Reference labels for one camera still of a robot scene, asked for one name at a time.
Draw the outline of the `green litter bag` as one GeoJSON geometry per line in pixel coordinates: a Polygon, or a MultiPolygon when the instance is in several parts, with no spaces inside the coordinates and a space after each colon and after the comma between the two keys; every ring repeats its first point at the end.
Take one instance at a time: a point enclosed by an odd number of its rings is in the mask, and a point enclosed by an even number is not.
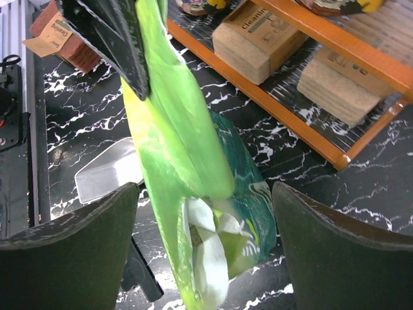
{"type": "Polygon", "coordinates": [[[138,1],[150,78],[140,100],[123,81],[128,125],[177,288],[187,309],[217,309],[230,280],[276,243],[268,184],[233,124],[207,109],[166,36],[165,1],[138,1]]]}

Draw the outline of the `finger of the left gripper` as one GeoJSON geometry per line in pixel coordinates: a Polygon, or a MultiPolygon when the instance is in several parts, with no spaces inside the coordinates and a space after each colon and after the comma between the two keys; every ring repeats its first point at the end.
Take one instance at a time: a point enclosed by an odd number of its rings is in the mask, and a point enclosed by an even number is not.
{"type": "Polygon", "coordinates": [[[136,2],[60,0],[57,7],[72,31],[117,70],[140,100],[146,99],[149,75],[136,2]]]}

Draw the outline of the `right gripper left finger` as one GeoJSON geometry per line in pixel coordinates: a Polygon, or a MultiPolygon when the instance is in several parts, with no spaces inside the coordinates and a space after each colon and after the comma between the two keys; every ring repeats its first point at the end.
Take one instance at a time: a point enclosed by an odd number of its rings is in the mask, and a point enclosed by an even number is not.
{"type": "Polygon", "coordinates": [[[1,309],[114,309],[139,189],[1,240],[1,309]]]}

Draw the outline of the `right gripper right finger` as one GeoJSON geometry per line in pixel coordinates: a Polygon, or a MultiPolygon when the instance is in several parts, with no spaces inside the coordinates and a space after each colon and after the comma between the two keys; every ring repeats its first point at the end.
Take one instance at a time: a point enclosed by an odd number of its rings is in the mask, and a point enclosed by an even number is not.
{"type": "Polygon", "coordinates": [[[412,237],[272,188],[298,309],[412,309],[412,237]]]}

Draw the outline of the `grey metal scoop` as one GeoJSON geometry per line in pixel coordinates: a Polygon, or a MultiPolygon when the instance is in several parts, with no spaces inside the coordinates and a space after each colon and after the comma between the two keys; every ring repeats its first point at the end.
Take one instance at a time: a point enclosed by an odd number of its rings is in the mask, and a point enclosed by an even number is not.
{"type": "Polygon", "coordinates": [[[139,154],[131,137],[123,138],[105,149],[74,176],[79,201],[95,202],[132,182],[144,183],[139,154]]]}

